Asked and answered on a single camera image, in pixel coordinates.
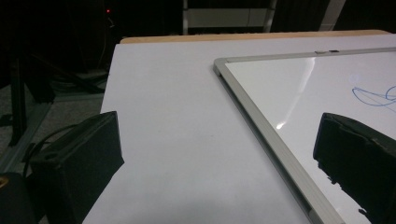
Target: black object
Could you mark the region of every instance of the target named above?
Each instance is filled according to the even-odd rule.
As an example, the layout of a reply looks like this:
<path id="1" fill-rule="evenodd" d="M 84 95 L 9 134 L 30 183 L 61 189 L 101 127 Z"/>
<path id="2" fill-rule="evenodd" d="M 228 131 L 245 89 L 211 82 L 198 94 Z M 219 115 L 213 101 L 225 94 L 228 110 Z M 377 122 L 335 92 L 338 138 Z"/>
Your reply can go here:
<path id="1" fill-rule="evenodd" d="M 31 160 L 50 223 L 82 223 L 123 165 L 116 112 L 80 123 Z"/>
<path id="2" fill-rule="evenodd" d="M 318 31 L 330 0 L 277 0 L 271 33 Z"/>
<path id="3" fill-rule="evenodd" d="M 314 159 L 372 223 L 396 223 L 395 140 L 354 119 L 324 113 Z"/>
<path id="4" fill-rule="evenodd" d="M 396 33 L 394 0 L 346 0 L 334 30 L 384 30 Z"/>
<path id="5" fill-rule="evenodd" d="M 0 174 L 0 223 L 36 223 L 24 180 L 19 174 Z"/>

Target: floor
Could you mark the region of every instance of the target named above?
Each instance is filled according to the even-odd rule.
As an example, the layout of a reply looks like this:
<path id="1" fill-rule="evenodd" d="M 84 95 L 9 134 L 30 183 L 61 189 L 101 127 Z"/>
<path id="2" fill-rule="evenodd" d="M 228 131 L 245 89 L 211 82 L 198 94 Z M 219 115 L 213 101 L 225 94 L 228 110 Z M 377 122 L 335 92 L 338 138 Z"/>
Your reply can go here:
<path id="1" fill-rule="evenodd" d="M 106 83 L 102 83 L 99 87 L 105 88 Z M 90 118 L 100 113 L 103 94 L 88 94 L 86 92 L 55 92 L 56 98 L 54 103 L 50 105 L 50 109 L 45 116 L 44 120 L 36 130 L 31 143 L 37 143 L 45 136 L 53 133 L 62 127 L 78 124 L 83 120 Z M 37 104 L 33 96 L 25 88 L 25 103 L 27 121 L 32 119 L 32 111 Z M 12 136 L 12 107 L 11 107 L 11 90 L 10 86 L 6 86 L 0 90 L 0 157 L 4 155 L 7 150 L 14 149 L 9 147 L 8 144 Z M 62 136 L 63 133 L 55 135 L 50 141 L 56 140 Z M 24 163 L 18 162 L 17 165 L 11 170 L 21 173 Z M 40 224 L 47 224 L 48 221 L 43 218 Z"/>

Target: blue marker drawing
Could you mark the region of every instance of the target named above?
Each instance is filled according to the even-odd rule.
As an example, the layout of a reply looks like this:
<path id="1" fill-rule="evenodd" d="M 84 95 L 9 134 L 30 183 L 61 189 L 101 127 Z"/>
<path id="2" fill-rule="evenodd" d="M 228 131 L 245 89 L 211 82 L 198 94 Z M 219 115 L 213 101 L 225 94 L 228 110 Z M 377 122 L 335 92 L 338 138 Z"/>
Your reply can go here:
<path id="1" fill-rule="evenodd" d="M 385 94 L 366 91 L 359 87 L 353 88 L 352 92 L 358 100 L 366 105 L 384 106 L 388 108 L 388 105 L 396 104 L 396 86 L 389 88 Z"/>

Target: table surface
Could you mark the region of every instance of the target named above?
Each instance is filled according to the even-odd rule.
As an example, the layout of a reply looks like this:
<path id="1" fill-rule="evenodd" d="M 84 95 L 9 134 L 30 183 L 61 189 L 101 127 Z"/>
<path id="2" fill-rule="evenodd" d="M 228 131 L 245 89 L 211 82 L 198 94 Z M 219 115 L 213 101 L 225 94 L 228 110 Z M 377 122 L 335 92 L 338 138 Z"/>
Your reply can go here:
<path id="1" fill-rule="evenodd" d="M 84 223 L 307 223 L 212 71 L 213 61 L 388 47 L 383 44 L 389 40 L 385 32 L 336 35 L 342 33 L 363 36 L 287 38 L 323 36 L 298 33 L 237 35 L 243 40 L 233 40 L 236 35 L 122 40 L 113 56 L 102 112 L 118 111 L 125 164 Z M 283 38 L 265 39 L 271 35 Z"/>

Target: cable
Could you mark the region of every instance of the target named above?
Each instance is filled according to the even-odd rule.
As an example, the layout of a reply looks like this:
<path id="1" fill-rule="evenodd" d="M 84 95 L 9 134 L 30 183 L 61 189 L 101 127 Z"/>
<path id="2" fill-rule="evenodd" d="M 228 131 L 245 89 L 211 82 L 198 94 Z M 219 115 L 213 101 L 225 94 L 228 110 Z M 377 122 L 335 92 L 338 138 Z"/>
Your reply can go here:
<path id="1" fill-rule="evenodd" d="M 105 13 L 106 8 L 105 8 L 105 1 L 102 1 L 102 3 L 103 3 L 103 4 L 102 4 L 102 6 L 103 6 L 103 8 L 102 8 L 102 15 L 103 15 L 103 26 L 104 26 L 104 35 L 103 35 L 104 44 L 103 44 L 102 54 L 101 54 L 101 56 L 100 56 L 100 58 L 99 58 L 98 65 L 96 66 L 96 68 L 99 68 L 99 67 L 100 67 L 100 64 L 102 63 L 103 57 L 105 56 L 106 42 L 107 42 L 107 36 L 106 36 L 106 30 L 107 30 L 107 28 L 106 28 L 106 13 Z"/>
<path id="2" fill-rule="evenodd" d="M 71 129 L 71 128 L 74 128 L 74 127 L 76 127 L 76 126 L 77 126 L 77 124 L 68 125 L 68 126 L 65 126 L 65 127 L 61 128 L 61 129 L 59 129 L 59 130 L 53 132 L 53 133 L 50 133 L 50 134 L 47 135 L 45 138 L 43 138 L 40 142 L 38 142 L 38 143 L 35 145 L 35 147 L 29 148 L 29 149 L 26 151 L 26 155 L 27 155 L 27 156 L 26 156 L 26 161 L 25 161 L 24 167 L 23 167 L 23 174 L 22 174 L 23 178 L 26 178 L 27 169 L 29 168 L 30 159 L 32 159 L 32 157 L 33 157 L 34 155 L 37 155 L 37 154 L 40 152 L 40 150 L 41 150 L 41 148 L 44 146 L 44 144 L 48 143 L 47 140 L 48 140 L 49 138 L 51 138 L 53 135 L 55 135 L 55 134 L 57 134 L 57 133 L 61 133 L 61 132 L 65 131 L 65 130 L 67 130 L 67 129 Z"/>
<path id="3" fill-rule="evenodd" d="M 251 7 L 248 9 L 248 14 L 247 14 L 247 26 L 246 26 L 246 28 L 248 28 L 248 24 L 250 23 L 250 12 L 251 12 Z"/>

